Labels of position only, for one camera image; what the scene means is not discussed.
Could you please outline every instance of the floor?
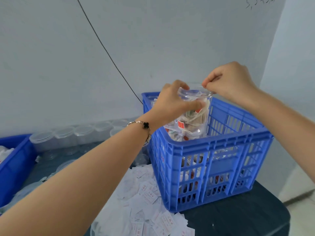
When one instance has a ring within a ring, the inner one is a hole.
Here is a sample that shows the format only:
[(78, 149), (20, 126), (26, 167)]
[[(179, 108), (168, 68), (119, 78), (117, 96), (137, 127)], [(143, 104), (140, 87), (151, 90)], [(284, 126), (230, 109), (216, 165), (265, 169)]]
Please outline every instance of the floor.
[(315, 235), (315, 194), (288, 206), (291, 214), (289, 236)]

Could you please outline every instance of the blue plastic tray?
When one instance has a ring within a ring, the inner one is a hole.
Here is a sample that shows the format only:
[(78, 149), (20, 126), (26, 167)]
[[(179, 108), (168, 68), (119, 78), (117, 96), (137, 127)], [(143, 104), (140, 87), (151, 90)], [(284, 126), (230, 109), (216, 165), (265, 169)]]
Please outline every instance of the blue plastic tray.
[(30, 174), (37, 157), (30, 135), (0, 138), (0, 145), (14, 148), (0, 164), (0, 207), (8, 204)]
[[(142, 94), (144, 113), (151, 109), (148, 97), (158, 95)], [(164, 127), (152, 134), (150, 159), (171, 212), (251, 190), (272, 143), (273, 135), (249, 112), (216, 98), (209, 110), (206, 138), (176, 142)]]

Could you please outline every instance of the right arm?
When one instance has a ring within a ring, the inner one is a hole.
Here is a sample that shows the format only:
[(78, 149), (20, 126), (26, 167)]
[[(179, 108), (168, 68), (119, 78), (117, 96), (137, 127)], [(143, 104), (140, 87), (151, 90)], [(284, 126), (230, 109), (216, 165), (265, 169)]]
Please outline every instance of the right arm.
[(252, 113), (315, 182), (315, 123), (258, 89), (237, 62), (215, 68), (202, 85)]

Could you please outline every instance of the person's right hand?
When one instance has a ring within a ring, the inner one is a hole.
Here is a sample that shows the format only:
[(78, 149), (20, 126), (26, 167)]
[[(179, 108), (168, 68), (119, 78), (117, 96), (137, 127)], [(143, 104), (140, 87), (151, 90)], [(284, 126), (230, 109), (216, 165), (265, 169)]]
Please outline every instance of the person's right hand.
[(259, 91), (253, 83), (247, 67), (238, 62), (215, 68), (202, 82), (202, 86), (241, 107), (246, 107), (251, 96)]

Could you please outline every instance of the gray wall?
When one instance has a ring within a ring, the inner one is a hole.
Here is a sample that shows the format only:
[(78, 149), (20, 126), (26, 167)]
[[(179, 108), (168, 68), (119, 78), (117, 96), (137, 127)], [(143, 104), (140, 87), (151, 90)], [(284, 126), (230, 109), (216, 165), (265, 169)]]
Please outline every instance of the gray wall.
[[(259, 84), (285, 0), (81, 0), (137, 95), (246, 64)], [(0, 0), (0, 137), (140, 115), (76, 0)]]
[[(261, 89), (312, 120), (315, 120), (314, 10), (315, 0), (286, 0), (260, 84)], [(296, 162), (274, 141), (257, 179), (274, 195), (281, 193), (281, 198), (288, 200), (303, 193), (299, 188), (313, 187), (305, 174), (298, 174), (296, 185), (287, 182), (296, 167)], [(291, 185), (281, 192), (285, 184)]]

